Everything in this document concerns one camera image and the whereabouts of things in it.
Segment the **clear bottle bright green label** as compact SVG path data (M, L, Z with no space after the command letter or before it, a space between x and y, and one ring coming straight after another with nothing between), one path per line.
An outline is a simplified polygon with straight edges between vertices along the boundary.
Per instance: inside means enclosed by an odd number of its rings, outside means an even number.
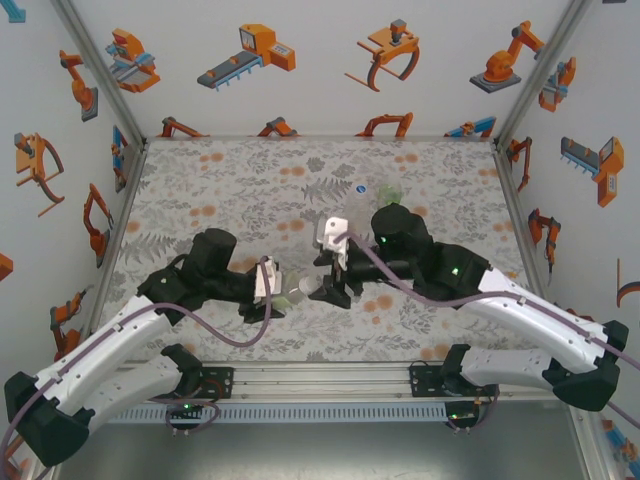
M386 207L390 204L400 204L403 198L403 189L397 180L383 180L376 190L376 205L378 208Z

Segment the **clear bottle pale green label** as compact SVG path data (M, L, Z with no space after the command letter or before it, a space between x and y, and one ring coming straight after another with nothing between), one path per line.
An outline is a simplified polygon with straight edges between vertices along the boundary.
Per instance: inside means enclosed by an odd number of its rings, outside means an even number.
M298 288L299 280L304 277L316 278L321 286L321 279L318 275L299 274L298 272L288 272L283 276L282 292L272 301L272 305L278 310L286 310L300 304L309 298Z

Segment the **clear unlabelled plastic bottle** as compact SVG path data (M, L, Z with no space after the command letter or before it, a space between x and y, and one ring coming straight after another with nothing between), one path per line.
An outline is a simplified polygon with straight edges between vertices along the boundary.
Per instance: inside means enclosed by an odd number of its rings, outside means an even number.
M347 200L345 203L345 216L349 222L349 228L353 231L364 231L367 229L370 224L371 219L371 200L372 200L372 190L369 184L364 180L357 180L355 182L361 182L366 184L370 190L369 195L366 198L356 199L351 193L351 189L347 196Z

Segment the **floral patterned table mat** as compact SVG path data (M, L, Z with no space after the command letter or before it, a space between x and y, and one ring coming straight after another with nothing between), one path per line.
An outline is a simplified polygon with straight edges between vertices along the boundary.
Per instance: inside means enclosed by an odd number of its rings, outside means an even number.
M345 215L351 185L376 190L397 180L402 204L437 241L460 244L514 281L526 280L508 207L488 143L178 142L152 144L142 170L102 312L112 318L154 271L190 250L209 227L237 239L229 267L243 273L260 257L311 274L320 218ZM211 301L151 339L144 361L180 343L204 361L441 360L458 343L524 349L512 330L476 315L419 304L385 285L367 285L343 310L303 301L267 329L247 325L232 303Z

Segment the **long aluminium base rail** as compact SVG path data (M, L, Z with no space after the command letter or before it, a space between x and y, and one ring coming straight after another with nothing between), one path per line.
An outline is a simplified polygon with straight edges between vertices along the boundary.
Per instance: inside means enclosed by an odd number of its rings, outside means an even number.
M203 367L232 367L230 399L222 401L355 402L413 398L409 364L401 363L236 363L204 365L181 371L171 359L158 356L145 363L106 373L91 380L81 372L59 374L53 367L37 375L41 388L60 405L98 410L102 406L127 408L145 401L196 403Z

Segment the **aluminium table side rail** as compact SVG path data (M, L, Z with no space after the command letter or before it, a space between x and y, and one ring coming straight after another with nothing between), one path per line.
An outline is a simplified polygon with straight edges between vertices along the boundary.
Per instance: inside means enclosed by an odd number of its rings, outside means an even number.
M518 199L517 188L512 178L509 162L497 144L492 143L491 146L505 202L509 210L514 235L520 251L523 275L526 277L526 280L517 278L514 283L522 290L528 290L539 299L544 299L547 294L546 283L537 268L535 247L530 238L526 218Z
M104 269L102 270L102 276L100 278L100 283L98 284L93 309L91 311L91 314L87 317L87 320L85 321L83 327L83 333L81 335L80 342L81 346L87 345L88 340L94 339L95 332L100 325L102 312L111 283L111 277L113 275L119 257L121 242L126 232L126 225L129 220L133 202L135 200L142 170L146 161L148 148L149 145L145 143L142 146L142 149L138 151L133 157L132 168L130 170L131 176L129 177L129 180L127 182L127 187L125 188L124 203L117 217L112 240L106 252Z

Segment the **thin aluminium table edge rail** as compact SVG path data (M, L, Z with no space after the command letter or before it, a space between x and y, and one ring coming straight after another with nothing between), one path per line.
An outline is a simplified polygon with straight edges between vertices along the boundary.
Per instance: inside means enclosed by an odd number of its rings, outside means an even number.
M328 141L328 142L453 142L453 143L489 143L494 144L498 141L495 137L444 137L443 135L408 135L405 137L394 137L391 135L374 135L372 137L361 137L356 135L298 135L298 136L266 136L260 137L256 135L212 135L203 137L148 137L146 142L151 144L161 143L178 143L178 142L195 142L195 143L212 143L212 142L242 142L242 141L262 141L262 142L293 142L301 143L303 141Z

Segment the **slanted aluminium frame post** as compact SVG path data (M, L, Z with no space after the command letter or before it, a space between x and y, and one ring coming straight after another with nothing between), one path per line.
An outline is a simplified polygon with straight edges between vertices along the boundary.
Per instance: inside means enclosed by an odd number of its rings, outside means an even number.
M146 145L146 135L141 130L135 116L127 104L120 88L99 53L91 32L81 18L72 0L49 0L65 30L70 35L79 54L94 75L98 87L104 93L117 119L128 134L128 139L142 151Z
M496 137L496 148L499 151L505 150L514 137L551 69L559 62L560 54L594 3L595 0L570 0L568 3Z

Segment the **short aluminium frame post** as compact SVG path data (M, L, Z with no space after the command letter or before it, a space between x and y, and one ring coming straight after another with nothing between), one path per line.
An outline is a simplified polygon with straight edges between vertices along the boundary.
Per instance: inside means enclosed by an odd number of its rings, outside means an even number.
M596 412L569 408L585 480L619 480L616 463Z

